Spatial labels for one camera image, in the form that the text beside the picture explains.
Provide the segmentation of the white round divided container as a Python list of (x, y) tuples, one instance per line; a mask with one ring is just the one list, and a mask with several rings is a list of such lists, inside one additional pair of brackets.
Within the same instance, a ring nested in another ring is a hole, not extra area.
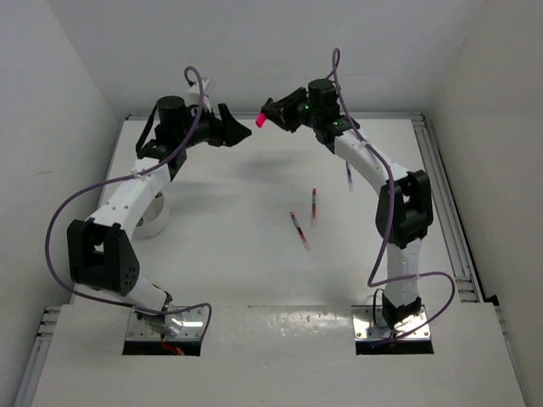
[(137, 223), (133, 236), (151, 238), (159, 235), (168, 226), (170, 214), (170, 205), (164, 194), (159, 192)]

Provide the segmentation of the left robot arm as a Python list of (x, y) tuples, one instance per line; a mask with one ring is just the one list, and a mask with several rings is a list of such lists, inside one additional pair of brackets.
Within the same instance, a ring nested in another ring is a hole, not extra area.
[(178, 96), (156, 102), (137, 140), (132, 175), (86, 220), (74, 220), (68, 227), (73, 282), (112, 293), (140, 314), (163, 315), (169, 309), (170, 294), (143, 275), (132, 236), (153, 201), (175, 179), (189, 148), (200, 143), (233, 147), (251, 135), (224, 103), (218, 109), (217, 114), (199, 111)]

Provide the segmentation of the red refill pen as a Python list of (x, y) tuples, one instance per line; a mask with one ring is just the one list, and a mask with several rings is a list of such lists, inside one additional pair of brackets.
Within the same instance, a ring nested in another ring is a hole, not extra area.
[(299, 235), (300, 241), (301, 241), (302, 244), (304, 245), (305, 250), (306, 250), (307, 252), (309, 252), (309, 251), (311, 250), (310, 245), (309, 245), (309, 243), (308, 243), (308, 241), (307, 241), (307, 238), (306, 238), (306, 236), (305, 236), (305, 234), (304, 234), (304, 232), (303, 232), (303, 230), (302, 230), (302, 228), (301, 228), (301, 226), (300, 226), (300, 223), (299, 223), (299, 221), (298, 221), (296, 215), (294, 214), (293, 211), (291, 211), (291, 212), (289, 213), (289, 215), (290, 215), (291, 221), (292, 221), (293, 224), (294, 224), (294, 228), (296, 229), (296, 231), (297, 231), (297, 233), (298, 233), (298, 235)]
[(316, 188), (314, 187), (312, 189), (312, 194), (311, 194), (311, 227), (316, 226), (316, 214), (317, 214), (316, 203), (317, 203), (317, 194), (316, 194)]

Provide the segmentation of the blue pen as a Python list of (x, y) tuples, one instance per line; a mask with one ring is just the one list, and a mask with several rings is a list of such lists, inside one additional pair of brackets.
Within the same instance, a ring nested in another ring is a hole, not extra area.
[(350, 163), (348, 163), (347, 161), (345, 161), (345, 168), (346, 168), (348, 189), (350, 192), (353, 192), (354, 191), (353, 177), (352, 177)]

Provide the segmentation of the pink black highlighter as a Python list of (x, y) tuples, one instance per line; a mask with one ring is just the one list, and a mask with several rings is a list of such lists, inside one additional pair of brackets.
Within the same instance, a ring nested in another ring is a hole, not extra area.
[(267, 116), (264, 112), (259, 112), (255, 119), (255, 125), (258, 128), (262, 128), (267, 121)]

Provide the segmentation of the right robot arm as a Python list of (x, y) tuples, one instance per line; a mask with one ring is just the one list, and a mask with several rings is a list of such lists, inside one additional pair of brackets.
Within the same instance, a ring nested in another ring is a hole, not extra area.
[(431, 187), (424, 170), (410, 171), (388, 158), (363, 135), (359, 124), (340, 110), (341, 99), (329, 79), (311, 81), (285, 98), (268, 98), (256, 121), (269, 120), (291, 133), (312, 129), (317, 141), (346, 161), (378, 196), (375, 225), (387, 260), (382, 315), (393, 328), (422, 307), (417, 276), (423, 239), (434, 220)]

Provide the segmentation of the metal base plate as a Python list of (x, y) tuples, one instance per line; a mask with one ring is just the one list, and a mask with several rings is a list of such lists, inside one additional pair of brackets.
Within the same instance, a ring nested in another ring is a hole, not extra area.
[(362, 305), (351, 308), (357, 355), (433, 354), (434, 347), (422, 307), (390, 328), (382, 316), (382, 307)]
[(122, 349), (128, 356), (194, 356), (201, 348), (210, 321), (209, 308), (194, 307), (165, 316), (132, 311), (129, 314)]

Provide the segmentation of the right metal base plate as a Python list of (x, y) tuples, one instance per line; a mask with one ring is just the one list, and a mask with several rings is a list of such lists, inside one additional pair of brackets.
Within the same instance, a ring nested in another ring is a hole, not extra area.
[(382, 307), (362, 305), (351, 308), (357, 355), (433, 354), (434, 347), (422, 307), (390, 328), (382, 316)]

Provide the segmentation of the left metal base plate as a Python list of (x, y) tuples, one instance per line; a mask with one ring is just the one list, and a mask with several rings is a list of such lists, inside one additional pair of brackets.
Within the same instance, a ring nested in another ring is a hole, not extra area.
[(128, 356), (194, 356), (201, 348), (210, 321), (209, 308), (194, 307), (165, 316), (132, 311), (129, 314), (122, 349)]

